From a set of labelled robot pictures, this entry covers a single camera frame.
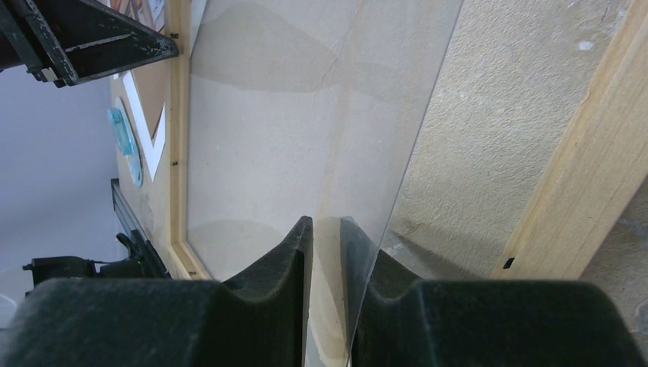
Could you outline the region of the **blue white tape dispenser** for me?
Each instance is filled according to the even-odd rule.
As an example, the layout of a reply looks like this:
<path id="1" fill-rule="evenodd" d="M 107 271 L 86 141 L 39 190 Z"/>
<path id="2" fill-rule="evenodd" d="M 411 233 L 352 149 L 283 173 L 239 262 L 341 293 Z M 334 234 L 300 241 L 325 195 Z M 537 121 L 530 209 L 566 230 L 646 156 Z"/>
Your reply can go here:
<path id="1" fill-rule="evenodd" d="M 127 162 L 133 184 L 140 187 L 143 184 L 140 151 L 120 97 L 116 97 L 113 107 L 108 109 L 108 118 L 115 134 L 118 150 Z"/>

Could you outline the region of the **wooden picture frame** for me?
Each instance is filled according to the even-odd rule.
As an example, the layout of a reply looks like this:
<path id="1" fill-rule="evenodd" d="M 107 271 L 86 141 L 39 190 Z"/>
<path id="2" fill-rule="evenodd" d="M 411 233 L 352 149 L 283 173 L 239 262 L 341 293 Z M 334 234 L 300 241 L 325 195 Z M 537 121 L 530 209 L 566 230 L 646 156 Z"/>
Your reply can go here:
<path id="1" fill-rule="evenodd" d="M 168 1 L 166 154 L 168 251 L 175 273 L 215 279 L 187 241 L 191 55 L 208 1 Z M 574 279 L 584 271 L 647 173 L 647 3 L 631 4 L 531 196 L 494 278 Z"/>

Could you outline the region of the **brown backing board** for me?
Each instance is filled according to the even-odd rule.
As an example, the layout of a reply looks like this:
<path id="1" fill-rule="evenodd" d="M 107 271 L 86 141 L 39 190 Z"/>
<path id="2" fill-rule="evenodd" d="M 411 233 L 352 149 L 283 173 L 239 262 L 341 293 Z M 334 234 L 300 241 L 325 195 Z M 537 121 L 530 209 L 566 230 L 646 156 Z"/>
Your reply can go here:
<path id="1" fill-rule="evenodd" d="M 153 139 L 164 107 L 167 87 L 165 61 L 151 63 L 132 70 L 140 104 L 144 112 L 148 134 Z"/>

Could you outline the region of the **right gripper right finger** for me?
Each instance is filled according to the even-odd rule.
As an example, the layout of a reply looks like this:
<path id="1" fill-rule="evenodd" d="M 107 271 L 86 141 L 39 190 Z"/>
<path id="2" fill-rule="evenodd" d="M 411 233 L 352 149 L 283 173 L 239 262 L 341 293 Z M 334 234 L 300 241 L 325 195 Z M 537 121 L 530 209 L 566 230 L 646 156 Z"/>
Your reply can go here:
<path id="1" fill-rule="evenodd" d="M 353 366 L 644 366 L 610 298 L 579 281 L 421 278 L 340 222 Z"/>

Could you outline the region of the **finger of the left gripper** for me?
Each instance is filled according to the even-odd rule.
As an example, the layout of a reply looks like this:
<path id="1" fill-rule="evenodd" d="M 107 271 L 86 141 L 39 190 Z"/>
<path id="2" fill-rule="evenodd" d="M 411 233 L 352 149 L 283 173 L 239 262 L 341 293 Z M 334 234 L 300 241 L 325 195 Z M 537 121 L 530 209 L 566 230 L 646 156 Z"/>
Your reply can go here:
<path id="1" fill-rule="evenodd" d="M 177 57 L 175 41 L 98 1 L 3 1 L 1 68 L 75 86 Z"/>

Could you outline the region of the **clear acrylic sheet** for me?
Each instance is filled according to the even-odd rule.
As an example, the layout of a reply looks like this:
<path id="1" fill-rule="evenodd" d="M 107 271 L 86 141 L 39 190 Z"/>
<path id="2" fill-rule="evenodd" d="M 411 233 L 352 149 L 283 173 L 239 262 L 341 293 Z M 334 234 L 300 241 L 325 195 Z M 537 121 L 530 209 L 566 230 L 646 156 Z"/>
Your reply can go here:
<path id="1" fill-rule="evenodd" d="M 345 366 L 368 279 L 457 22 L 459 1 L 208 1 L 191 55 L 187 241 L 225 280 L 301 216 L 314 224 L 309 366 Z"/>

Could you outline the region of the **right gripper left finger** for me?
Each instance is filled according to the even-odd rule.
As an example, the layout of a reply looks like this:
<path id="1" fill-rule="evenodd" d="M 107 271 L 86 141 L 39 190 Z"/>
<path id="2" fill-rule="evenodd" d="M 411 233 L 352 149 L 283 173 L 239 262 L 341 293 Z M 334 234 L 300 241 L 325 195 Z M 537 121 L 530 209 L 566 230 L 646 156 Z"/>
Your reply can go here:
<path id="1" fill-rule="evenodd" d="M 18 308 L 3 366 L 302 366 L 313 221 L 227 281 L 58 278 Z"/>

